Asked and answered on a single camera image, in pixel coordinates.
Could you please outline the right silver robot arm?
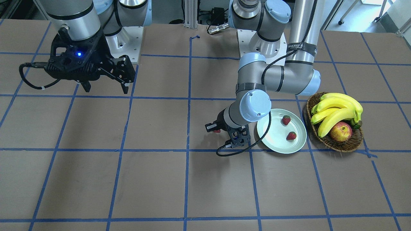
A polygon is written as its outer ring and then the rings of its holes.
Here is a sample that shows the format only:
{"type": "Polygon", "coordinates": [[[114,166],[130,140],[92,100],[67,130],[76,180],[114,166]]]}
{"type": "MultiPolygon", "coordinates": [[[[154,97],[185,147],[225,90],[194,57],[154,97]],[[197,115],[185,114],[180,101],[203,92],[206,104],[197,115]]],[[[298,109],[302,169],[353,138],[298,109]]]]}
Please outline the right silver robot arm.
{"type": "Polygon", "coordinates": [[[135,43],[126,27],[152,23],[151,0],[39,0],[40,9],[57,29],[47,62],[19,66],[22,80],[31,88],[44,90],[60,80],[75,81],[90,92],[91,82],[101,76],[117,81],[124,94],[135,80],[132,58],[127,51],[135,43]],[[43,69],[54,82],[35,86],[24,68],[43,69]]]}

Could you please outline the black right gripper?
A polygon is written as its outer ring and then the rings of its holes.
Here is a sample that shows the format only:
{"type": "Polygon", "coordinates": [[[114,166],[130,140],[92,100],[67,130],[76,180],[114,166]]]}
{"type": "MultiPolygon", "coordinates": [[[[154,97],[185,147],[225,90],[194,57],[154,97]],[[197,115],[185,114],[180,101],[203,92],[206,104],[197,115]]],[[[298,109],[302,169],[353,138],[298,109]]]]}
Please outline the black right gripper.
{"type": "Polygon", "coordinates": [[[128,55],[113,58],[103,30],[83,40],[72,40],[68,29],[61,27],[51,44],[45,71],[54,79],[80,82],[89,93],[91,83],[105,75],[120,83],[124,94],[135,80],[135,69],[128,55]]]}

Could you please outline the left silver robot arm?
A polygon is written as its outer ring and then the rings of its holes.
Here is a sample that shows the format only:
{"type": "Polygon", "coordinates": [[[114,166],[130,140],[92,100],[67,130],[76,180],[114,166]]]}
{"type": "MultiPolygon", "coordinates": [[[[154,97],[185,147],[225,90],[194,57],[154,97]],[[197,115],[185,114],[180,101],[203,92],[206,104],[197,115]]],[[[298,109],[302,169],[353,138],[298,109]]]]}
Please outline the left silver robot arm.
{"type": "Polygon", "coordinates": [[[254,30],[263,42],[279,42],[292,18],[284,65],[267,64],[263,54],[240,59],[236,100],[206,124],[207,132],[240,128],[266,117],[271,110],[267,91],[310,96],[317,92],[320,74],[313,69],[323,15],[323,0],[297,0],[294,9],[282,0],[232,0],[229,26],[254,30]]]}

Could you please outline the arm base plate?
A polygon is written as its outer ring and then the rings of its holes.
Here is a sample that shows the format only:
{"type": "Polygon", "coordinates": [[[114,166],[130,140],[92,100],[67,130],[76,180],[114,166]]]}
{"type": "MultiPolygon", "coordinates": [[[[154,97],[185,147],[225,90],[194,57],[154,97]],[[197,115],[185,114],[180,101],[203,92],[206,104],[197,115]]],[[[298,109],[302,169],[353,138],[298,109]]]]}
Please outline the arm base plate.
{"type": "Polygon", "coordinates": [[[119,33],[113,36],[106,36],[111,55],[119,58],[127,55],[132,64],[138,64],[144,27],[123,27],[119,33]]]}
{"type": "Polygon", "coordinates": [[[267,64],[286,55],[287,43],[284,34],[274,42],[260,38],[256,31],[237,30],[240,66],[252,61],[265,61],[267,64]]]}

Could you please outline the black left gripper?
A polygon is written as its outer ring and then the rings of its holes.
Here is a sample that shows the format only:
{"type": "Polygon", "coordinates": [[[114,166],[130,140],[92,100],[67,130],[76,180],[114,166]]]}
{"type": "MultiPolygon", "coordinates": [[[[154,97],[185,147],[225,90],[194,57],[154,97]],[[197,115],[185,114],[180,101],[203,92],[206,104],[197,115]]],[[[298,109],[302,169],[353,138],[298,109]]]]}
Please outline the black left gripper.
{"type": "Polygon", "coordinates": [[[219,112],[217,119],[214,123],[208,123],[205,125],[206,131],[208,133],[213,133],[214,130],[216,133],[219,133],[217,132],[217,130],[224,130],[226,132],[229,132],[230,130],[232,130],[232,127],[230,127],[225,121],[225,118],[224,118],[225,111],[226,110],[224,109],[219,112]]]}

